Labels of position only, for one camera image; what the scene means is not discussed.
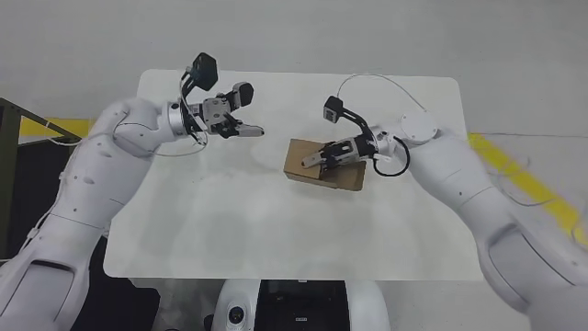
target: gray floor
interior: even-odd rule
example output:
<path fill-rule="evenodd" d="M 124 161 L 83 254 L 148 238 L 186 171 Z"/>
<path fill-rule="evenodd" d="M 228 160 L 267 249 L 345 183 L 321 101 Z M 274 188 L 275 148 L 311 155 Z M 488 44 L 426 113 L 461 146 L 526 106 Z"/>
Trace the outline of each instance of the gray floor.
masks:
<path fill-rule="evenodd" d="M 489 138 L 555 189 L 582 192 L 586 23 L 588 0 L 0 0 L 0 95 L 92 118 L 132 96 L 143 71 L 200 51 L 227 70 L 451 76 L 469 131 L 515 134 Z M 157 330 L 198 329 L 220 286 L 152 283 Z M 383 289 L 394 329 L 526 329 L 482 283 Z"/>

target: yellow floor marking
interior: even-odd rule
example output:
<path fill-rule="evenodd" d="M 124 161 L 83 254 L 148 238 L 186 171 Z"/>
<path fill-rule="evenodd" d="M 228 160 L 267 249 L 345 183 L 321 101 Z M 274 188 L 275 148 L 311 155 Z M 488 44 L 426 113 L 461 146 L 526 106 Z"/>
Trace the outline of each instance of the yellow floor marking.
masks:
<path fill-rule="evenodd" d="M 71 133 L 85 137 L 88 135 L 89 130 L 94 125 L 95 120 L 87 119 L 59 119 L 59 118 L 46 118 L 51 123 L 59 125 L 60 127 L 70 131 Z M 61 136 L 58 132 L 52 131 L 49 128 L 45 130 L 44 125 L 38 124 L 36 121 L 22 118 L 20 121 L 20 135 L 21 136 L 42 136 L 43 133 L 47 133 L 48 137 L 59 137 Z"/>
<path fill-rule="evenodd" d="M 575 239 L 583 245 L 588 245 L 582 227 L 579 225 L 581 211 L 571 205 L 557 192 L 551 190 L 539 179 L 534 177 L 523 166 L 518 164 L 500 147 L 476 133 L 469 134 L 469 145 L 478 153 L 482 160 L 502 174 L 532 200 L 547 203 L 541 205 L 543 210 L 553 216 L 560 229 L 571 236 L 572 231 Z"/>

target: cardboard box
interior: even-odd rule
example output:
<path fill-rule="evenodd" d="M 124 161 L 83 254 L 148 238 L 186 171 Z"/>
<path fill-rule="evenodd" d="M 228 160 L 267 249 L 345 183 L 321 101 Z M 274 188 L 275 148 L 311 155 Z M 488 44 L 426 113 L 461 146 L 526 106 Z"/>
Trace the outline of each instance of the cardboard box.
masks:
<path fill-rule="evenodd" d="M 364 176 L 366 174 L 365 161 L 339 166 L 322 174 L 319 165 L 308 169 L 302 167 L 302 159 L 309 154 L 316 153 L 323 146 L 323 143 L 290 140 L 286 163 L 284 164 L 286 177 L 299 182 L 314 184 L 315 186 L 353 191 L 361 190 L 364 186 Z"/>

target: table top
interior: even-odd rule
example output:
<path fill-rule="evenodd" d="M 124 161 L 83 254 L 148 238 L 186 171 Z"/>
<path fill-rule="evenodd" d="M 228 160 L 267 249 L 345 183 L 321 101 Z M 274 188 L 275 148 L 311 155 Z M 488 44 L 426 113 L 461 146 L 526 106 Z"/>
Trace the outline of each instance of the table top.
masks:
<path fill-rule="evenodd" d="M 181 73 L 143 73 L 138 97 L 175 100 Z M 233 113 L 265 128 L 261 138 L 209 137 L 205 151 L 157 156 L 139 191 L 113 220 L 106 273 L 125 278 L 299 280 L 481 280 L 467 227 L 410 174 L 379 177 L 367 167 L 359 192 L 288 180 L 290 138 L 328 142 L 359 134 L 322 118 L 346 74 L 219 73 L 209 92 L 250 82 L 253 103 Z M 466 138 L 459 87 L 442 77 L 392 77 L 439 125 Z M 391 122 L 416 106 L 393 84 L 358 77 L 341 91 L 367 123 Z M 190 151 L 190 140 L 160 150 Z M 401 167 L 390 163 L 390 172 Z"/>

